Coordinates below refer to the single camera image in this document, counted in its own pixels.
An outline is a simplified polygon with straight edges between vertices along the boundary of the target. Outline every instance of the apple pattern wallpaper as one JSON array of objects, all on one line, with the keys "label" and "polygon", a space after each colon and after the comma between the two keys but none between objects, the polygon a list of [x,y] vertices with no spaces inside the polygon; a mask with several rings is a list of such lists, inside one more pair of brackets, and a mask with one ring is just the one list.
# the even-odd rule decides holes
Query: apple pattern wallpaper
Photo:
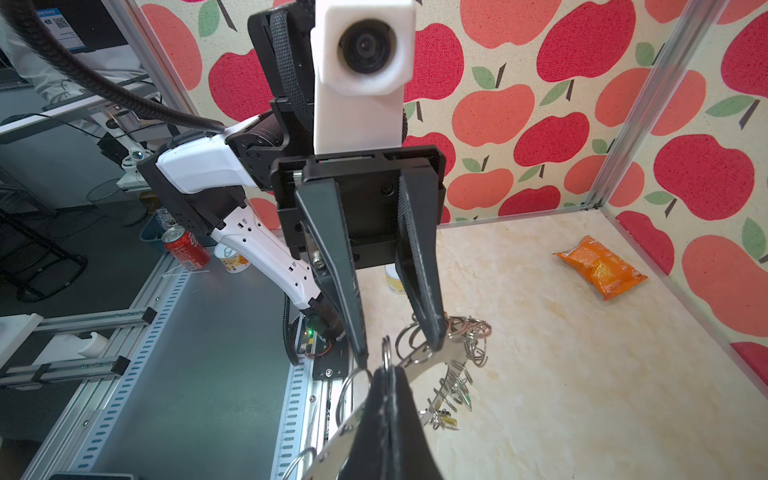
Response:
[{"label": "apple pattern wallpaper", "polygon": [[[137,0],[200,114],[233,124],[272,98],[247,33],[285,0]],[[578,205],[675,22],[645,0],[417,0],[405,145],[448,158],[444,222]],[[254,206],[279,221],[272,197]]]},{"label": "apple pattern wallpaper", "polygon": [[768,2],[731,0],[607,205],[766,383],[767,125]]},{"label": "apple pattern wallpaper", "polygon": [[[200,114],[268,108],[247,19],[286,0],[135,1]],[[446,155],[444,223],[584,201],[687,3],[416,1],[405,145]],[[607,206],[766,382],[767,2],[730,0]]]}]

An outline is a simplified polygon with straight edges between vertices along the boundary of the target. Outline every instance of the red wire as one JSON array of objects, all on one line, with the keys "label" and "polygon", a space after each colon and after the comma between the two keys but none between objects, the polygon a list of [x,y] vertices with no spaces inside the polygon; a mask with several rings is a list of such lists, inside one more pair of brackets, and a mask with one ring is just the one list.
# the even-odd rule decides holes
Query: red wire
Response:
[{"label": "red wire", "polygon": [[323,356],[323,355],[325,355],[326,353],[328,353],[328,352],[331,350],[331,347],[332,347],[332,346],[333,346],[333,340],[331,340],[330,342],[328,342],[328,348],[326,349],[326,351],[325,351],[325,352],[323,352],[323,353],[305,353],[305,354],[304,354],[304,356],[305,356],[306,358],[308,358],[308,359],[316,359],[317,357],[319,357],[319,356]]}]

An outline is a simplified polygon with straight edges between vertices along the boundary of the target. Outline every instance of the coca-cola can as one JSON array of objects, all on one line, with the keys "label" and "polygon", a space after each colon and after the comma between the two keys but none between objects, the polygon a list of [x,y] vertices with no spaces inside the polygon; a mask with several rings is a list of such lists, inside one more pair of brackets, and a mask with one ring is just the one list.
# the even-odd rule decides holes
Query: coca-cola can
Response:
[{"label": "coca-cola can", "polygon": [[203,268],[210,260],[210,253],[181,225],[165,230],[162,239],[168,251],[189,271]]}]

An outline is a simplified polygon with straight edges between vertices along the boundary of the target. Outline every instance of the chip bag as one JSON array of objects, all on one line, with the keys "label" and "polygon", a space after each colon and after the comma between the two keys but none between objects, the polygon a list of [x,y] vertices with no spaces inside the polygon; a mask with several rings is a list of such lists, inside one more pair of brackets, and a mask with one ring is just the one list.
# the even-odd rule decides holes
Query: chip bag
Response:
[{"label": "chip bag", "polygon": [[555,255],[592,282],[605,300],[621,295],[648,278],[589,235],[576,247]]}]

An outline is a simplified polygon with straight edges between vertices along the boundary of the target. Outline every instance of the marble surface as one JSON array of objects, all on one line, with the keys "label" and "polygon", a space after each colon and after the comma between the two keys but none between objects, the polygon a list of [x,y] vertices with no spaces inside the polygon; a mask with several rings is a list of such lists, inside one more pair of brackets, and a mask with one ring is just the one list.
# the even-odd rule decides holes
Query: marble surface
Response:
[{"label": "marble surface", "polygon": [[[604,302],[552,255],[587,234],[649,279]],[[427,431],[446,480],[768,478],[768,400],[599,211],[443,229],[437,258],[445,310],[493,326],[474,411]],[[373,369],[411,310],[383,266],[358,278]]]}]

